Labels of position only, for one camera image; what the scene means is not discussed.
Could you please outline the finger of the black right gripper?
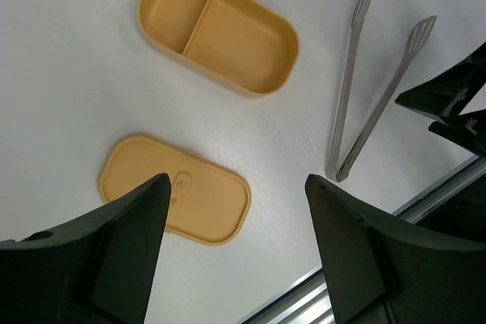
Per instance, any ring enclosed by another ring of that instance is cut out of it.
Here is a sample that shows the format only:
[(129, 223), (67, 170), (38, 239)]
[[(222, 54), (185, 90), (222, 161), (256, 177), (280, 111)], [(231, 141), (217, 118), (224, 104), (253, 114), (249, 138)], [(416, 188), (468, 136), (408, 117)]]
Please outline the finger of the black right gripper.
[(458, 64), (400, 93), (395, 103), (431, 119), (457, 116), (485, 85), (485, 45)]
[(457, 115), (447, 123), (434, 121), (428, 130), (479, 157), (485, 157), (484, 109)]

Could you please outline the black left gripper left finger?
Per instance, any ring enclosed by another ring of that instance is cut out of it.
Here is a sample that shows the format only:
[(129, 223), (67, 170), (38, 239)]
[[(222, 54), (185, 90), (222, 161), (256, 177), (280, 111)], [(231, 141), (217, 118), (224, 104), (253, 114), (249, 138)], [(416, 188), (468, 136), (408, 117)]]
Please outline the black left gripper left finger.
[(117, 200), (1, 242), (3, 323), (142, 323), (170, 203), (157, 174)]

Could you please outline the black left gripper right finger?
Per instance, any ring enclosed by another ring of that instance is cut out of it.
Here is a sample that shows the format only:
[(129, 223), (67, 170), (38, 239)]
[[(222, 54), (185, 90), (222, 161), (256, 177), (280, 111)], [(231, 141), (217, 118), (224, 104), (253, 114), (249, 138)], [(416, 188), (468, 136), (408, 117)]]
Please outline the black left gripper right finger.
[(305, 193), (337, 323), (483, 323), (485, 190), (412, 224), (319, 175)]

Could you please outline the stainless steel food tongs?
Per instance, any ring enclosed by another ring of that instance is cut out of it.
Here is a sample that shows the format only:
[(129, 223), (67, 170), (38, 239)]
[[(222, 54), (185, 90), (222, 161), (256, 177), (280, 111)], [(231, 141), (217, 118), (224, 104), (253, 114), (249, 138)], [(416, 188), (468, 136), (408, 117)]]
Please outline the stainless steel food tongs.
[(437, 22), (436, 16), (428, 15), (399, 30), (379, 20), (382, 11), (377, 7), (382, 1), (357, 0), (350, 16), (324, 168), (327, 178), (335, 182), (350, 175), (379, 117)]

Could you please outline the yellow lunch box base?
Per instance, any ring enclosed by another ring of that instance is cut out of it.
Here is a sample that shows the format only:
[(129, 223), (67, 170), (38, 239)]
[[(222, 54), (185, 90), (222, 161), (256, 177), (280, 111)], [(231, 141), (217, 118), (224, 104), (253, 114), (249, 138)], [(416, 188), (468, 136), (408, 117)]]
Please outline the yellow lunch box base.
[(295, 28), (255, 0), (140, 0), (137, 18), (153, 48), (238, 93), (276, 93), (298, 59)]

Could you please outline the yellow lunch box lid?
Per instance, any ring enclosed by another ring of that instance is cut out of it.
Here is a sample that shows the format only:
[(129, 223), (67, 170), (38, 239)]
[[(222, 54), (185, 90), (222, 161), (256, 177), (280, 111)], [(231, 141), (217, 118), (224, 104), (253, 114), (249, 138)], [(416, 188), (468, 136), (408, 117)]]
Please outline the yellow lunch box lid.
[(159, 173), (171, 183), (166, 230), (217, 246), (236, 236), (251, 206), (251, 189), (238, 173), (147, 134), (116, 143), (101, 171), (104, 203), (124, 196)]

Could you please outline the aluminium rail frame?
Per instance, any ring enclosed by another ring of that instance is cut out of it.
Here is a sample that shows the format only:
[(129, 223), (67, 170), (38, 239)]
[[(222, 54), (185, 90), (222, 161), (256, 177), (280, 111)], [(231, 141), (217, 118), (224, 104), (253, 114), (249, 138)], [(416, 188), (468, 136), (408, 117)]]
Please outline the aluminium rail frame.
[(485, 162), (470, 159), (394, 213), (319, 175), (305, 193), (322, 267), (249, 323), (483, 323)]

